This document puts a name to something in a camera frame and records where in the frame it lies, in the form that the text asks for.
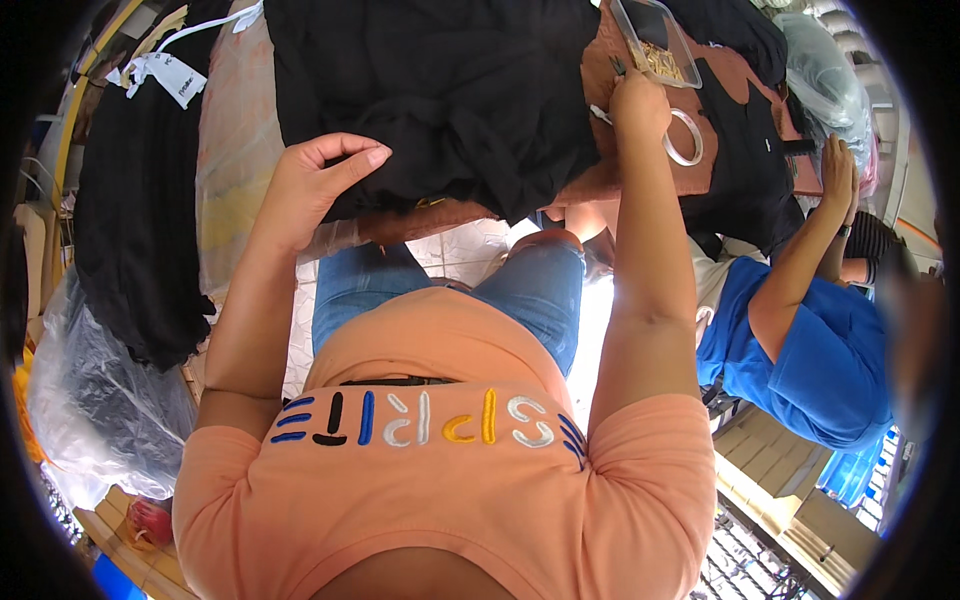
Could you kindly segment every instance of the person in blue shirt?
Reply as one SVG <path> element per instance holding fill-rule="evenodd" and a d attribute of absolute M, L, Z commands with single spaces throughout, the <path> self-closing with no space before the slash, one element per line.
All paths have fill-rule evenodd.
<path fill-rule="evenodd" d="M 884 324 L 848 288 L 840 267 L 857 207 L 856 165 L 832 135 L 824 196 L 773 268 L 756 247 L 728 238 L 720 261 L 692 239 L 697 278 L 697 375 L 834 450 L 873 444 L 893 416 L 884 370 Z"/>

